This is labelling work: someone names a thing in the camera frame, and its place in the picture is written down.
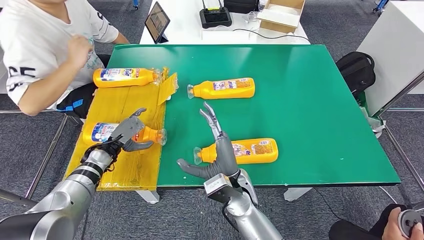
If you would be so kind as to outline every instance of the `gray carpet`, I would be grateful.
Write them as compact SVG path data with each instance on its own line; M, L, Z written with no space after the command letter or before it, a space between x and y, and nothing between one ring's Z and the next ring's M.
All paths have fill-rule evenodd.
M128 0L90 0L131 43L138 43L150 0L142 1L138 11ZM301 23L309 39L325 44L335 60L354 51L377 17L371 14L372 0L308 0ZM98 54L110 54L112 47L96 45ZM420 95L404 97L398 107L424 107ZM0 109L16 109L0 95ZM0 115L0 188L24 195L63 115L42 113L36 117L21 114ZM400 145L424 175L424 114L388 112L384 114ZM80 126L67 123L34 199L40 200L57 184L72 155ZM402 204L424 200L418 184L408 172L387 134L379 139L399 174L402 184L385 187ZM369 229L391 199L378 187L326 187L318 189L334 212L360 227ZM283 188L256 189L259 208L270 218L286 240L328 239L337 218L322 197L311 190L297 201L287 202ZM97 192L89 212L81 222L75 239L140 240L237 240L239 235L221 216L221 205L207 199L201 189L159 190L157 204L144 202L135 192ZM26 210L0 199L0 219Z

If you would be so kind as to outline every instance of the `hand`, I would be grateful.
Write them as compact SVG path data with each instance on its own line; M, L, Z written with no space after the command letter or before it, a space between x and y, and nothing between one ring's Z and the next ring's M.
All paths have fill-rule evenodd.
M145 128L144 123L139 119L139 116L145 111L144 107L137 109L131 116L121 121L110 135L112 139L120 137L119 141L123 144L122 149L125 152L144 150L153 145L153 141L135 142L132 139L134 135Z
M228 135L222 131L212 107L206 102L204 102L203 105L207 112L200 109L200 114L207 120L210 128L212 129L213 136L215 137L216 160L204 167L188 164L182 158L178 159L176 162L185 173L201 177L206 180L217 174L224 174L228 177L232 176L239 172L239 166L236 162L236 155L234 154L231 140Z
M87 56L93 50L88 39L81 35L74 35L67 44L67 61L75 68L81 69L87 63Z
M382 240L407 240L402 236L401 230L398 225L398 217L401 213L401 208L396 207L390 212L388 216L387 225L384 228L384 233L382 236ZM412 229L412 235L410 240L423 240L423 225L419 222Z

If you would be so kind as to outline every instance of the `person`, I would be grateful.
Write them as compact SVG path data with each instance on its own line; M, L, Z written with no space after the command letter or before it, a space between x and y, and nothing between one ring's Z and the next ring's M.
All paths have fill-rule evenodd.
M109 61L94 41L129 43L87 0L8 0L0 33L7 93L30 116L53 109L85 119L93 72Z
M339 220L331 226L328 238L329 240L407 240L402 236L398 225L399 214L406 209L404 205L390 204L369 231L349 221ZM421 223L413 227L410 240L424 240Z

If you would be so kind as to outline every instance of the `controller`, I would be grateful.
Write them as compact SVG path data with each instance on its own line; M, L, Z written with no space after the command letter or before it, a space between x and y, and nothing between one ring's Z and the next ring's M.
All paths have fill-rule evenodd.
M397 218L397 224L399 225L400 232L402 233L402 236L407 239L411 238L412 228L417 223L423 223L421 216L418 212L411 209L401 211Z

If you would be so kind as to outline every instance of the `cardboard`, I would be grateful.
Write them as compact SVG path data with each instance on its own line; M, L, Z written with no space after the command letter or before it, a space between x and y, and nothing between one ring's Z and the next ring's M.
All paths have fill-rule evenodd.
M269 0L263 11L257 15L261 20L260 27L281 33L294 33L304 5L305 0Z

